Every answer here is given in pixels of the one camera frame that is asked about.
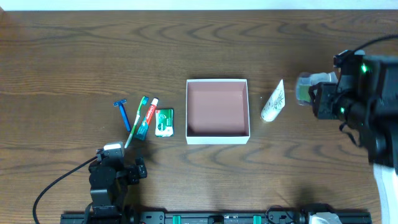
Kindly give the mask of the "clear pump bottle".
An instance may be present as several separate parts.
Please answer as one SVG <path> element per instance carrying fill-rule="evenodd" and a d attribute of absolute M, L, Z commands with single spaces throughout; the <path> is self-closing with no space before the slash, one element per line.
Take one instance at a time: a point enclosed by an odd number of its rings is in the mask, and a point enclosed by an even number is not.
<path fill-rule="evenodd" d="M 330 73 L 308 73 L 302 72 L 297 79 L 295 96 L 297 103 L 301 106 L 311 105 L 309 88 L 320 82 L 337 83 L 338 79 L 335 72 Z"/>

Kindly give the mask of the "white patterned cream tube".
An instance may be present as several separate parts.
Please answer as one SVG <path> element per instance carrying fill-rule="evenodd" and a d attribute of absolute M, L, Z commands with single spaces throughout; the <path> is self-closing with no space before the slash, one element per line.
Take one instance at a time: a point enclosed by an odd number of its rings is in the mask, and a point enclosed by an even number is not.
<path fill-rule="evenodd" d="M 264 122 L 272 122 L 285 106 L 284 81 L 281 80 L 261 111 Z"/>

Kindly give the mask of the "blue disposable razor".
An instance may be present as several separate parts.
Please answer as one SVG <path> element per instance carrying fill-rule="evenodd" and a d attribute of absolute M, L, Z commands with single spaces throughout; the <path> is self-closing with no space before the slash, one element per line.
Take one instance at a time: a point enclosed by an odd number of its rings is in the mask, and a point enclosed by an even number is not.
<path fill-rule="evenodd" d="M 131 132 L 131 125 L 130 125 L 130 122 L 129 122 L 129 119 L 128 119 L 126 110 L 125 110 L 125 108 L 124 108 L 124 104 L 125 104 L 126 102 L 127 102 L 126 99 L 118 100 L 118 101 L 115 101 L 115 102 L 113 103 L 113 106 L 119 108 L 119 110 L 120 110 L 120 112 L 121 112 L 121 116 L 122 116 L 122 118 L 123 118 L 124 125 L 125 125 L 125 127 L 126 127 L 126 130 L 127 130 L 127 132 Z"/>

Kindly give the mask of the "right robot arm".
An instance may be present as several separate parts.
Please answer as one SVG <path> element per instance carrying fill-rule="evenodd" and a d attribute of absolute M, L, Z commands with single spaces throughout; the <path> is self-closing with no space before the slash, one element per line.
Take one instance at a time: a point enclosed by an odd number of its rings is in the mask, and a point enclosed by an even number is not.
<path fill-rule="evenodd" d="M 349 138 L 368 152 L 381 200 L 383 223 L 397 223 L 397 57 L 335 55 L 337 83 L 320 82 L 309 88 L 318 119 L 338 119 L 356 130 Z"/>

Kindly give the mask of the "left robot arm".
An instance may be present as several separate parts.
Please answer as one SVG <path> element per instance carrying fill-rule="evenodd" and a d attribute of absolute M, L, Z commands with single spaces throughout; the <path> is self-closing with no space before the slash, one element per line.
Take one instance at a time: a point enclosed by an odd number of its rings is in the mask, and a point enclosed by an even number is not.
<path fill-rule="evenodd" d="M 90 164 L 89 172 L 92 202 L 85 210 L 83 223 L 139 223 L 125 200 L 128 187 L 147 177 L 144 159 L 138 157 L 135 164 L 125 166 L 123 158 L 106 156 Z"/>

